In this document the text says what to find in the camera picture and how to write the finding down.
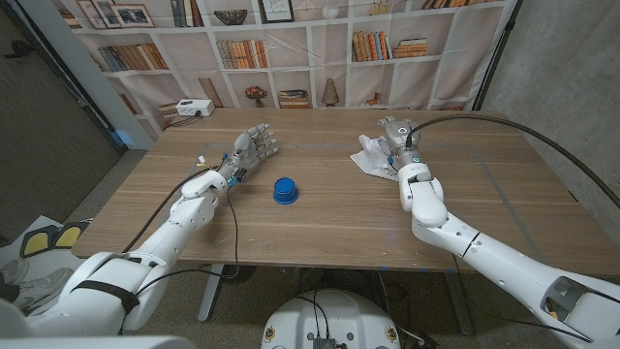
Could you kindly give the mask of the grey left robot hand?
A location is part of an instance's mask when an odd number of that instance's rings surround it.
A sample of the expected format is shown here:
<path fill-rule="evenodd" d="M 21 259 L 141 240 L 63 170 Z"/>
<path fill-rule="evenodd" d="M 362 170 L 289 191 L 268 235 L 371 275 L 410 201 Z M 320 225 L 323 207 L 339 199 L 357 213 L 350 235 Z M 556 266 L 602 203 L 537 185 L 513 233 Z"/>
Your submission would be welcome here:
<path fill-rule="evenodd" d="M 278 151 L 273 133 L 268 124 L 259 124 L 238 136 L 233 145 L 232 154 L 223 162 L 218 173 L 225 179 L 241 179 L 262 160 Z"/>

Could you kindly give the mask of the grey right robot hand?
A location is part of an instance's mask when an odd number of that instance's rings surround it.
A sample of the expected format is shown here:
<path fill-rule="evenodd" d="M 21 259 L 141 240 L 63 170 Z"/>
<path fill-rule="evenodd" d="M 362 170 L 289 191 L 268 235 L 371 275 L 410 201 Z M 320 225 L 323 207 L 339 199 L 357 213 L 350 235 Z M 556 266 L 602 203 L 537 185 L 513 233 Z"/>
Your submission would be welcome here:
<path fill-rule="evenodd" d="M 393 160 L 392 165 L 397 171 L 406 165 L 421 162 L 418 150 L 420 134 L 418 132 L 411 134 L 417 126 L 416 122 L 386 116 L 379 119 L 378 124 L 384 128 L 389 155 Z"/>

